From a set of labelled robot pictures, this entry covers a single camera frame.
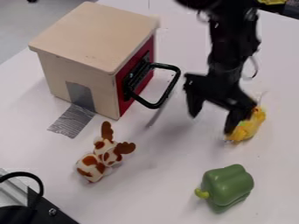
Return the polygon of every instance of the wooden box top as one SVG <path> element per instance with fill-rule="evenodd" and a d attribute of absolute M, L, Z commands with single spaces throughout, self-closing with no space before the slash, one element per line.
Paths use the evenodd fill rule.
<path fill-rule="evenodd" d="M 85 2 L 37 36 L 29 47 L 116 74 L 158 24 L 154 17 Z"/>

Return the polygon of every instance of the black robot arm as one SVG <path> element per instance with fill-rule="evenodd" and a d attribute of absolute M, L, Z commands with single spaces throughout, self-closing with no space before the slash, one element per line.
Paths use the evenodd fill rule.
<path fill-rule="evenodd" d="M 204 101 L 229 110 L 224 132 L 229 135 L 240 121 L 250 119 L 257 102 L 239 85 L 247 59 L 258 50 L 256 36 L 259 4 L 254 0 L 177 0 L 209 17 L 212 51 L 207 75 L 187 73 L 184 90 L 189 113 L 198 115 Z"/>

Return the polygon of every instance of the black handle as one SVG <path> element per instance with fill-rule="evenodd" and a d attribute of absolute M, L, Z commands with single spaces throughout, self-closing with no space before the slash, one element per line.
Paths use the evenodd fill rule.
<path fill-rule="evenodd" d="M 149 108 L 149 109 L 159 109 L 167 100 L 167 98 L 170 95 L 170 92 L 172 89 L 176 86 L 177 81 L 181 75 L 181 70 L 176 66 L 166 65 L 166 64 L 160 64 L 160 63 L 150 63 L 147 69 L 147 74 L 149 71 L 153 70 L 154 68 L 161 68 L 166 70 L 171 70 L 176 72 L 176 75 L 173 77 L 172 81 L 170 82 L 170 85 L 166 88 L 165 92 L 161 96 L 160 100 L 156 103 L 151 103 L 146 100 L 144 100 L 141 96 L 136 94 L 131 86 L 126 86 L 125 91 L 126 95 L 129 97 L 134 98 L 136 101 L 140 102 L 143 106 Z"/>

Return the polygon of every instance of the pepper stem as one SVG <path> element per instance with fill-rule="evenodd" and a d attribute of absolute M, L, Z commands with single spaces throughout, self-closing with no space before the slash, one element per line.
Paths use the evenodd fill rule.
<path fill-rule="evenodd" d="M 210 198 L 210 193 L 209 192 L 203 192 L 201 191 L 199 188 L 195 189 L 195 195 L 198 196 L 199 198 L 206 200 L 208 198 Z"/>

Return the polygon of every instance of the gray floor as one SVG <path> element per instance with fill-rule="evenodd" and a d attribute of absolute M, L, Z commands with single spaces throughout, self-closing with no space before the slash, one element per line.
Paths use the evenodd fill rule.
<path fill-rule="evenodd" d="M 86 0 L 0 0 L 0 64 L 46 27 Z"/>

